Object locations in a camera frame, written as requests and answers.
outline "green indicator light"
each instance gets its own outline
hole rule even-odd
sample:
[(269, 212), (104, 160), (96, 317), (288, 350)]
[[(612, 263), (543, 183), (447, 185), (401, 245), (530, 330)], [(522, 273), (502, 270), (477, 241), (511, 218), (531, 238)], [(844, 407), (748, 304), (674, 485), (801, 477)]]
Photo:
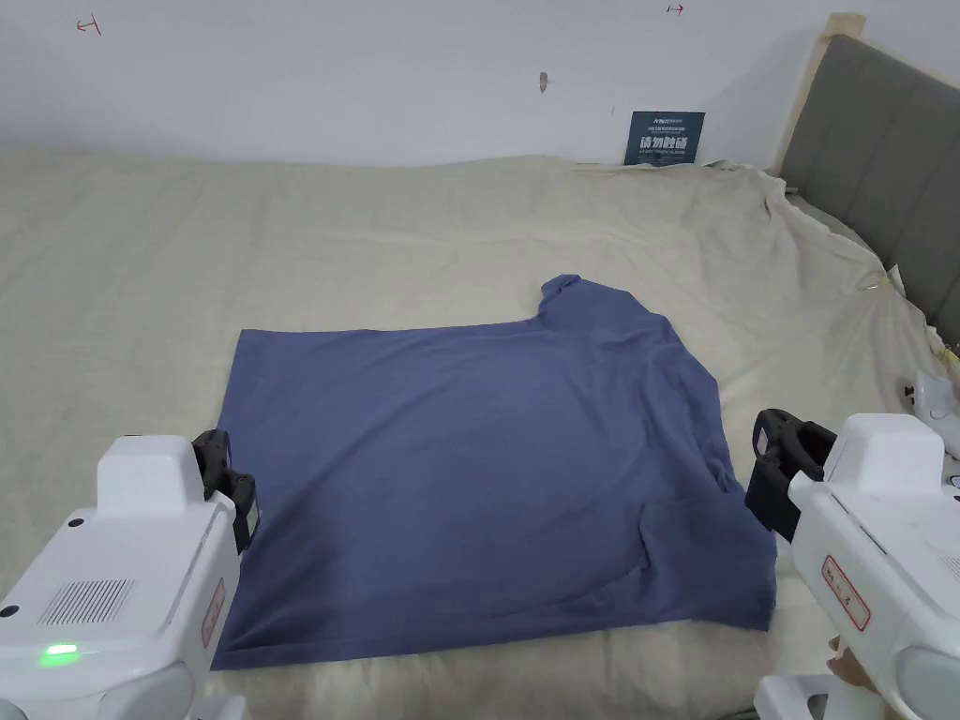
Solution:
[(80, 659), (80, 653), (64, 653), (63, 655), (44, 655), (40, 658), (40, 667), (63, 667), (71, 665)]
[(71, 653), (76, 653), (76, 652), (77, 652), (76, 645), (61, 644), (61, 645), (51, 645), (46, 649), (45, 654), (46, 655), (70, 655)]

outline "red mark on wall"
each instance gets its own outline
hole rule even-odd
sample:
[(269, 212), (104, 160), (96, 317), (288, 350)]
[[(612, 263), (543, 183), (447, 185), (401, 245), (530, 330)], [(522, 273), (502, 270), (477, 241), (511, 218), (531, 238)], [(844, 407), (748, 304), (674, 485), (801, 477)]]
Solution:
[(97, 35), (102, 36), (103, 33), (100, 32), (100, 26), (97, 25), (97, 18), (93, 16), (93, 13), (90, 14), (90, 21), (84, 23), (82, 20), (77, 20), (77, 30), (81, 33), (85, 33), (86, 29), (92, 27), (97, 31)]

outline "gray headboard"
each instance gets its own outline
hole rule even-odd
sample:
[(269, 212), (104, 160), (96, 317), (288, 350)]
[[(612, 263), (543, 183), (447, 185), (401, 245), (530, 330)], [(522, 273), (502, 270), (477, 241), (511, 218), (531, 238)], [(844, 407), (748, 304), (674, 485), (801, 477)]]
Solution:
[(900, 265), (910, 300), (960, 342), (960, 89), (837, 36), (780, 174)]

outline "beige bed sheet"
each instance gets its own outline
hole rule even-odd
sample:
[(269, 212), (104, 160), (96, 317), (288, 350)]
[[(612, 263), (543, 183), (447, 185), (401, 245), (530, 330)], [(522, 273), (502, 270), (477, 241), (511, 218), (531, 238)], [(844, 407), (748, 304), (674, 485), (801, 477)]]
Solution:
[[(938, 371), (872, 254), (757, 171), (553, 158), (426, 169), (0, 160), (0, 591), (128, 433), (218, 416), (243, 327), (526, 318), (560, 273), (666, 315), (717, 378), (738, 476), (757, 411), (838, 428)], [(258, 718), (700, 718), (819, 671), (829, 628), (789, 562), (773, 630), (679, 622), (215, 676)]]

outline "sign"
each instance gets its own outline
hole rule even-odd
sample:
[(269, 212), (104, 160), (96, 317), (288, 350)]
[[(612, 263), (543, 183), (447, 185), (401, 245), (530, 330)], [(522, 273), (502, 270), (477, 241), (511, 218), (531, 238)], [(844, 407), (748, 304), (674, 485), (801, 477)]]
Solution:
[(623, 164), (664, 167), (693, 163), (704, 117), (702, 112), (635, 112)]
[(833, 590), (833, 594), (837, 596), (837, 600), (840, 601), (843, 609), (847, 611), (851, 622), (862, 633), (870, 623), (871, 613), (870, 608), (860, 597), (860, 593), (856, 591), (853, 583), (840, 569), (840, 565), (837, 564), (832, 555), (827, 555), (820, 572), (823, 574), (824, 580), (827, 581), (827, 585)]

